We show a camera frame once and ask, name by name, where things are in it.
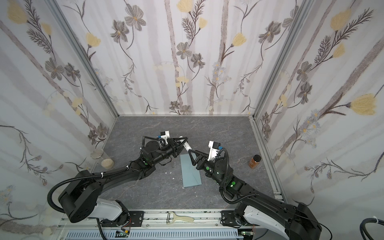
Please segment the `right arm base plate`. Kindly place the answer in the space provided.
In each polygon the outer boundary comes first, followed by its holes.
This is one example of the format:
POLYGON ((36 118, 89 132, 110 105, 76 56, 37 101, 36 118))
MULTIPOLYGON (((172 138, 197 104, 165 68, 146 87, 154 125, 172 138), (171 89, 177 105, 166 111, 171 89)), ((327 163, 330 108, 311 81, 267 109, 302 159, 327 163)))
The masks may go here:
POLYGON ((234 210, 222 210, 220 224, 223 227, 240 228, 247 223, 234 210))

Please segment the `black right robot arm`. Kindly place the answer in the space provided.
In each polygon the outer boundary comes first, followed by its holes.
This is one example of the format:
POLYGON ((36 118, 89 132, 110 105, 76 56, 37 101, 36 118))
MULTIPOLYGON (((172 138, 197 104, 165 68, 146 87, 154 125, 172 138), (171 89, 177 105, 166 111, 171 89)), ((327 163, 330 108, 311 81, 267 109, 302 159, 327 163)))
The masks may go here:
POLYGON ((308 206, 302 203, 295 206, 269 197, 236 177, 226 149, 221 149, 214 161, 200 151, 188 153, 193 166, 217 182, 223 200, 237 206, 235 213, 242 224, 262 226, 288 240, 320 238, 323 228, 308 206))

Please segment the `light green envelope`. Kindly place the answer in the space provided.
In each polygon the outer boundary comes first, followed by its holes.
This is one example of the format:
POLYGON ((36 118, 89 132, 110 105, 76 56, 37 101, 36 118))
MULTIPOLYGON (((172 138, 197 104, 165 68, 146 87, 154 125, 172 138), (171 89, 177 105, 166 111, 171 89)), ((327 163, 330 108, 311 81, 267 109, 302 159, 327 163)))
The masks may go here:
POLYGON ((183 187, 195 187, 202 184, 200 172, 192 165, 188 154, 180 155, 183 187))

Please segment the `white glue stick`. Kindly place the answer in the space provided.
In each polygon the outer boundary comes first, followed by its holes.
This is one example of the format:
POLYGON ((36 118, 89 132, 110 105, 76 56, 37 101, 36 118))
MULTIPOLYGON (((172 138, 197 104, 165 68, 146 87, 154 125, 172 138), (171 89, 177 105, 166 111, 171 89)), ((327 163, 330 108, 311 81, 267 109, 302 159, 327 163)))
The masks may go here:
POLYGON ((180 140, 178 141, 179 143, 179 150, 178 152, 181 153, 183 150, 185 150, 187 153, 192 150, 191 146, 188 143, 188 138, 184 138, 183 136, 179 137, 180 140))

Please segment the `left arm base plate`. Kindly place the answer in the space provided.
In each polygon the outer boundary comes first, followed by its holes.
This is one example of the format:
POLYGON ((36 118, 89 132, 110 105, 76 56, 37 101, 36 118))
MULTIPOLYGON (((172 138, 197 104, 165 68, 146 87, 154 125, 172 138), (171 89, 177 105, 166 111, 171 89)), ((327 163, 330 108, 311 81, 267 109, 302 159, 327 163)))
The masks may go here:
POLYGON ((113 221, 101 220, 102 227, 141 227, 144 220, 144 211, 129 211, 122 214, 113 221))

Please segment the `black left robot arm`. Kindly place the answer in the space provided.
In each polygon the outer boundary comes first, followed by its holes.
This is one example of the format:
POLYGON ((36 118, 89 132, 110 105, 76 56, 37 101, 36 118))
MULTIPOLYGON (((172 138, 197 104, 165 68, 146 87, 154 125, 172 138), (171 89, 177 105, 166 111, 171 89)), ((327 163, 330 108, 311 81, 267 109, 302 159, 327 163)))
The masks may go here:
POLYGON ((144 136, 136 160, 116 170, 100 173, 81 171, 74 178, 52 187, 47 201, 52 209, 66 214, 71 223, 90 218, 122 226, 131 218, 129 210, 121 201, 107 201, 100 195, 122 184, 147 178, 157 164, 166 165, 165 160, 178 157, 187 145, 188 139, 184 137, 164 140, 144 136))

